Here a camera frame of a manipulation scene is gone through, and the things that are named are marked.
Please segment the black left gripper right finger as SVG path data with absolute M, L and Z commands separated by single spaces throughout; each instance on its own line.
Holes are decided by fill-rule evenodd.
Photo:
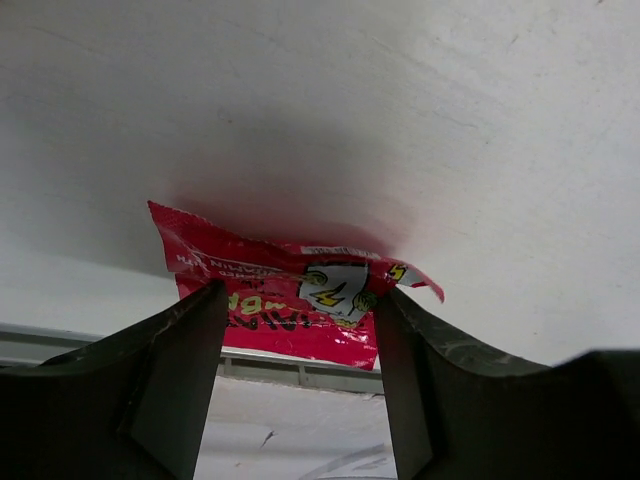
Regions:
M 635 479 L 639 354 L 549 367 L 508 354 L 393 290 L 374 324 L 401 479 Z

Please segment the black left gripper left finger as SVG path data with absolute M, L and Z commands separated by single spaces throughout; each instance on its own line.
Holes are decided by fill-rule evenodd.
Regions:
M 190 479 L 227 326 L 214 281 L 36 366 L 1 372 L 5 479 Z

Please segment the red candy pouch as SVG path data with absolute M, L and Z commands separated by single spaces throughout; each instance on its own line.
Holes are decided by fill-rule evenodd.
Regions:
M 148 205 L 180 297 L 211 281 L 228 294 L 227 347 L 370 371 L 373 310 L 397 286 L 444 290 L 403 261 L 348 246 L 250 239 L 192 213 Z

